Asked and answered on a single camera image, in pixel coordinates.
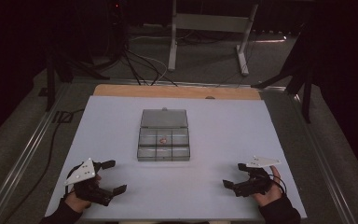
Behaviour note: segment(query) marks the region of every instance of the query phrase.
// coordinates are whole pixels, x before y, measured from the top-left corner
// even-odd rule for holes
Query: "white table surface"
[[[137,161],[144,109],[185,109],[190,161]],[[109,206],[94,204],[92,220],[245,220],[260,219],[251,198],[235,197],[223,179],[239,183],[238,170],[254,155],[281,160],[277,165],[288,197],[302,217],[306,212],[264,101],[91,96],[62,167],[46,215],[58,206],[70,170],[92,158],[115,160],[101,170],[102,189],[127,185]]]

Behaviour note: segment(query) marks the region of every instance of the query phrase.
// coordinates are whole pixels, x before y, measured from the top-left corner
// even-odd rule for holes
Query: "table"
[[[136,159],[143,109],[163,106],[187,111],[190,161]],[[269,112],[257,91],[100,85],[89,98],[46,215],[56,209],[69,171],[91,157],[95,161],[117,161],[116,167],[99,173],[102,189],[123,184],[128,189],[107,207],[94,204],[84,219],[260,219],[252,198],[236,198],[222,183],[223,179],[235,183],[246,180],[248,177],[237,169],[237,163],[247,162],[254,155],[282,161],[278,169],[288,197],[306,217]]]
[[[172,3],[172,40],[168,70],[174,71],[176,64],[176,29],[208,30],[243,33],[241,44],[237,46],[237,56],[240,63],[241,74],[249,75],[249,70],[244,55],[246,43],[254,22],[257,6],[261,1],[246,0],[244,3],[252,4],[252,10],[248,17],[229,17],[214,15],[196,15],[176,12],[176,0]]]

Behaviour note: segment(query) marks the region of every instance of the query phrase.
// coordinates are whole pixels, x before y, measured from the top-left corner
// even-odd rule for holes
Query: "hand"
[[[101,177],[96,175],[97,184],[99,184],[100,180]],[[73,189],[71,191],[72,192],[66,197],[65,203],[68,204],[75,212],[82,213],[86,208],[91,206],[91,202],[77,198]]]
[[[279,174],[277,168],[275,166],[270,166],[272,174],[274,175],[273,180],[280,183],[281,175]],[[252,195],[253,198],[257,201],[257,203],[262,207],[269,203],[274,202],[282,197],[281,189],[275,184],[272,183],[271,189],[265,194],[256,193]]]

